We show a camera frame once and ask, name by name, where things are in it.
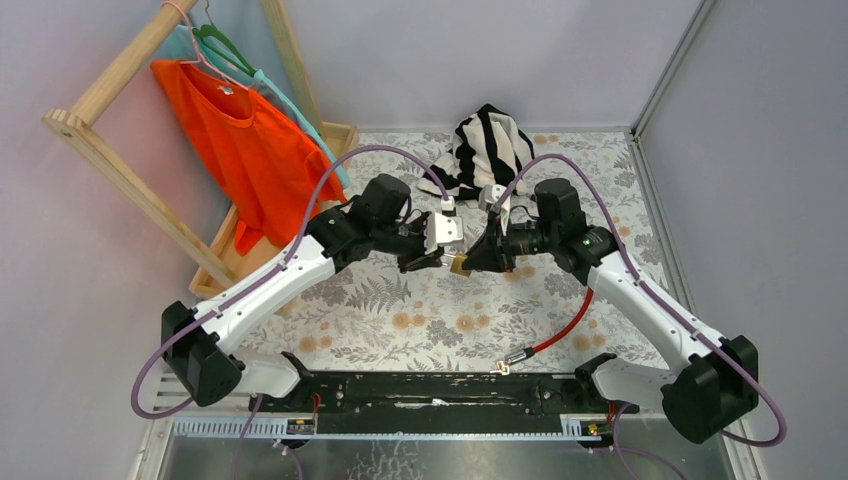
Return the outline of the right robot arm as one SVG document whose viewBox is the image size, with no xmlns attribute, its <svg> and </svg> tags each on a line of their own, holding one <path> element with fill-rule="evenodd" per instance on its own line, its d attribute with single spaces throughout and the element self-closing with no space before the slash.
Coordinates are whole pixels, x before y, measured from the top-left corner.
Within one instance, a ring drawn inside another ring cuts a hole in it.
<svg viewBox="0 0 848 480">
<path fill-rule="evenodd" d="M 754 410 L 759 395 L 758 352 L 745 337 L 729 339 L 693 318 L 645 276 L 613 233 L 588 223 L 569 181 L 544 180 L 535 188 L 538 215 L 513 223 L 501 185 L 482 190 L 488 218 L 468 250 L 463 269 L 507 272 L 518 257 L 549 254 L 563 271 L 615 306 L 651 342 L 665 369 L 601 355 L 578 368 L 575 402 L 597 412 L 610 401 L 630 402 L 665 414 L 685 439 L 700 444 Z"/>
</svg>

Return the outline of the brass padlock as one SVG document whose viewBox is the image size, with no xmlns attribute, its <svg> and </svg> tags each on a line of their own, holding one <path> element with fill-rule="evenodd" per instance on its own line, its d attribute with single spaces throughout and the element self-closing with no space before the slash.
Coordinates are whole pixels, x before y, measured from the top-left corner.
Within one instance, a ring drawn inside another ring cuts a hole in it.
<svg viewBox="0 0 848 480">
<path fill-rule="evenodd" d="M 464 252 L 446 250 L 442 256 L 443 264 L 449 268 L 449 271 L 456 275 L 469 277 L 472 271 L 465 266 L 467 255 Z"/>
</svg>

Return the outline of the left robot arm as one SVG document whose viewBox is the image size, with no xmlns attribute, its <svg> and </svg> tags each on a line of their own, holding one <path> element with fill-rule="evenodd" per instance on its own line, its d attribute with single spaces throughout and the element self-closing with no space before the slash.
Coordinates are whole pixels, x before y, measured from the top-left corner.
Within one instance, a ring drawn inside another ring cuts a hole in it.
<svg viewBox="0 0 848 480">
<path fill-rule="evenodd" d="M 265 394 L 288 411 L 309 401 L 310 385 L 292 360 L 258 354 L 242 341 L 310 287 L 368 258 L 393 255 L 401 271 L 437 267 L 446 244 L 461 237 L 452 197 L 437 212 L 403 216 L 411 190 L 380 174 L 348 202 L 308 221 L 275 257 L 217 296 L 189 308 L 180 301 L 161 316 L 161 358 L 191 403 L 207 407 L 234 392 Z"/>
</svg>

